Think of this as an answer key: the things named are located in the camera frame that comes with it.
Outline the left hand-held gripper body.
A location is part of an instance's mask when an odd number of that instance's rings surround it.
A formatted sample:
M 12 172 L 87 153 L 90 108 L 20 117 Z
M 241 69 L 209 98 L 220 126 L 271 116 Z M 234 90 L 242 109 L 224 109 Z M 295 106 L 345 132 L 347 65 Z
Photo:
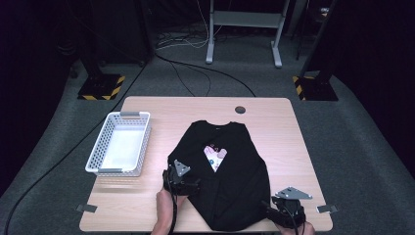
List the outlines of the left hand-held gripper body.
M 191 195 L 194 192 L 194 184 L 186 179 L 190 170 L 189 166 L 174 160 L 162 173 L 163 188 L 173 195 Z

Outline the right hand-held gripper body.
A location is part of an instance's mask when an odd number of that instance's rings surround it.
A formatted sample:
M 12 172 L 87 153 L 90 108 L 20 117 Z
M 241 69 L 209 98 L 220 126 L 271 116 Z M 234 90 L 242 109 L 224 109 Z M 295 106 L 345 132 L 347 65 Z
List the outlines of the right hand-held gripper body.
M 311 199 L 311 195 L 292 186 L 278 191 L 271 197 L 271 202 L 276 206 L 275 209 L 272 208 L 272 213 L 277 217 L 277 224 L 285 228 L 296 229 L 305 223 L 304 207 L 300 201 Z

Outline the black printed T-shirt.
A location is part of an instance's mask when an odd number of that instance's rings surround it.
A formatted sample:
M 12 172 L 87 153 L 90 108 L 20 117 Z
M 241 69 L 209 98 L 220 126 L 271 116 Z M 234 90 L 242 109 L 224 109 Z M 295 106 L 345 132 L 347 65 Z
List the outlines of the black printed T-shirt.
M 210 229 L 234 232 L 266 218 L 270 200 L 265 161 L 242 123 L 193 122 L 167 159 L 189 166 L 186 179 L 201 179 L 200 192 L 186 197 Z

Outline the person's right hand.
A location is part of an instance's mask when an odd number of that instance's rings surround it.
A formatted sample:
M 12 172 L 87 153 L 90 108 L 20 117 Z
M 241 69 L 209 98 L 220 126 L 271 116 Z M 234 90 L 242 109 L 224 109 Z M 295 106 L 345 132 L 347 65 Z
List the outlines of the person's right hand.
M 306 221 L 296 229 L 285 228 L 279 224 L 275 224 L 282 235 L 315 235 L 315 229 L 311 223 Z

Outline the white perforated plastic basket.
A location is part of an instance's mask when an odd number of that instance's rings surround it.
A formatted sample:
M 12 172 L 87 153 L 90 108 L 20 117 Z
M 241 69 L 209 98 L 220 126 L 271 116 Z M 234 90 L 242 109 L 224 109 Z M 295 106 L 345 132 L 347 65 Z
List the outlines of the white perforated plastic basket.
M 151 114 L 148 112 L 107 114 L 85 170 L 97 176 L 139 176 L 150 132 Z

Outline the black stand with striped base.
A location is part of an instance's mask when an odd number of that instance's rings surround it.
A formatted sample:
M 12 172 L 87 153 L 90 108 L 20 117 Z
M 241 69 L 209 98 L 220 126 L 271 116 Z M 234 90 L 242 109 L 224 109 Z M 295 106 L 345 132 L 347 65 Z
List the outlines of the black stand with striped base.
M 88 50 L 82 50 L 79 54 L 80 61 L 87 72 L 87 78 L 78 91 L 78 99 L 113 100 L 120 91 L 125 77 L 117 73 L 102 73 Z
M 292 38 L 296 36 L 299 40 L 296 51 L 297 60 L 300 58 L 305 40 L 314 39 L 300 74 L 293 77 L 298 96 L 302 101 L 339 100 L 330 84 L 330 75 L 325 70 L 321 70 L 315 76 L 306 75 L 311 65 L 312 56 L 321 41 L 332 3 L 333 0 L 305 0 L 300 19 L 292 35 Z

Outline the dark cabinet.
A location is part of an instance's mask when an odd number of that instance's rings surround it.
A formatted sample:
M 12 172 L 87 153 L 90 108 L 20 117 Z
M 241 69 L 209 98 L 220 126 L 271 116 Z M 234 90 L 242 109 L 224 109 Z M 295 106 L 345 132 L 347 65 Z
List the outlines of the dark cabinet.
M 143 67 L 153 56 L 149 0 L 91 0 L 95 54 L 106 64 Z

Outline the grey metal stand frame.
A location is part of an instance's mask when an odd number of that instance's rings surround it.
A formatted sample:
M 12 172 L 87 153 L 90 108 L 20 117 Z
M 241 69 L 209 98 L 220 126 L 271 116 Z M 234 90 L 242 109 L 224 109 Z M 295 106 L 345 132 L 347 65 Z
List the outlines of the grey metal stand frame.
M 209 0 L 209 24 L 206 63 L 213 62 L 214 53 L 214 27 L 219 26 L 241 26 L 274 28 L 276 30 L 275 39 L 271 42 L 271 51 L 274 66 L 277 69 L 282 67 L 282 60 L 279 52 L 279 42 L 283 27 L 288 13 L 291 0 L 283 0 L 283 8 L 280 13 L 252 13 L 252 12 L 233 12 L 218 11 L 214 9 L 214 0 Z

